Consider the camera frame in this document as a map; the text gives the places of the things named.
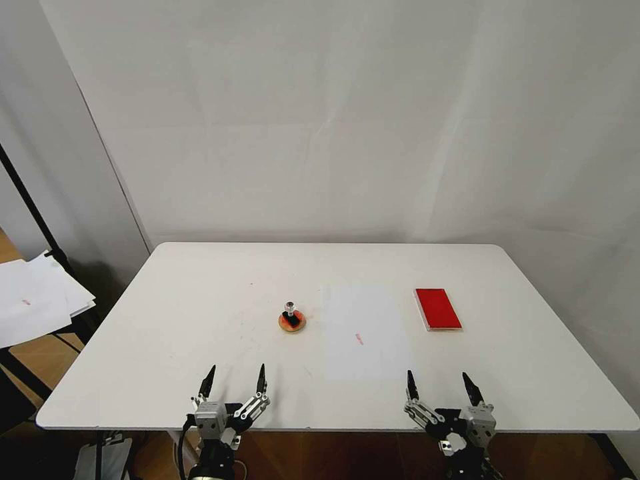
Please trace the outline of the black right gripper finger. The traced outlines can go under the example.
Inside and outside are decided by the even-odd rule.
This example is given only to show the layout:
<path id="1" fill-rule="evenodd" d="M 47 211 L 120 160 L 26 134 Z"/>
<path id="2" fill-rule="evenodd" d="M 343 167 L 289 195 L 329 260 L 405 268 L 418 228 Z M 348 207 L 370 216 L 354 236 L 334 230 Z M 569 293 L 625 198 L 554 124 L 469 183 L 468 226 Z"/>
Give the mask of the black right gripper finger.
<path id="1" fill-rule="evenodd" d="M 415 378 L 410 369 L 407 370 L 407 386 L 405 392 L 407 400 L 405 402 L 404 412 L 420 427 L 436 425 L 437 413 L 420 400 Z"/>
<path id="2" fill-rule="evenodd" d="M 486 411 L 493 412 L 494 406 L 487 403 L 481 393 L 480 388 L 471 380 L 466 372 L 462 372 L 462 378 L 469 398 L 469 405 L 463 408 L 464 411 Z"/>

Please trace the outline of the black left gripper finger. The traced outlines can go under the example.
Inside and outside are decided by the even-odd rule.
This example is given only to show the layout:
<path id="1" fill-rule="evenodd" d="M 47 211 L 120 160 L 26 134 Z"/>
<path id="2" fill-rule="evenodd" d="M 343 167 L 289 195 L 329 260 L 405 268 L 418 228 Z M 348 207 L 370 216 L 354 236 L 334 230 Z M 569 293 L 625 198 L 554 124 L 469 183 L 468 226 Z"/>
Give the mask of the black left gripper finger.
<path id="1" fill-rule="evenodd" d="M 270 405 L 270 402 L 267 394 L 265 364 L 263 363 L 259 370 L 256 392 L 234 412 L 233 418 L 237 420 L 256 420 Z"/>
<path id="2" fill-rule="evenodd" d="M 208 402 L 209 395 L 213 386 L 215 371 L 216 365 L 213 365 L 208 374 L 202 380 L 198 394 L 195 397 L 191 398 L 194 410 L 197 410 L 200 404 Z"/>

